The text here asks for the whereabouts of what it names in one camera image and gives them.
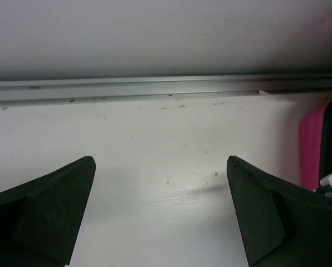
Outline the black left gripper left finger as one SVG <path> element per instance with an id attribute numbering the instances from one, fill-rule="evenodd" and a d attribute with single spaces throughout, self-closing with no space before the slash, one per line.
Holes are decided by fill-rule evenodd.
<path id="1" fill-rule="evenodd" d="M 69 265 L 95 171 L 85 156 L 0 192 L 0 266 Z"/>

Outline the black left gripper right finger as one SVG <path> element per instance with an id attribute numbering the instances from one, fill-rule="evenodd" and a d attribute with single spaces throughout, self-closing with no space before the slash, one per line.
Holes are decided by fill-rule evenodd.
<path id="1" fill-rule="evenodd" d="M 227 177 L 249 266 L 332 266 L 332 198 L 237 156 Z"/>

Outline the pink suitcase with dark lining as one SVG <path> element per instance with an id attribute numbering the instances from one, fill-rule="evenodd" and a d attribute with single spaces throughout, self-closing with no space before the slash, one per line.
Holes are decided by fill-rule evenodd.
<path id="1" fill-rule="evenodd" d="M 299 144 L 301 186 L 315 191 L 332 175 L 332 99 L 301 120 Z"/>

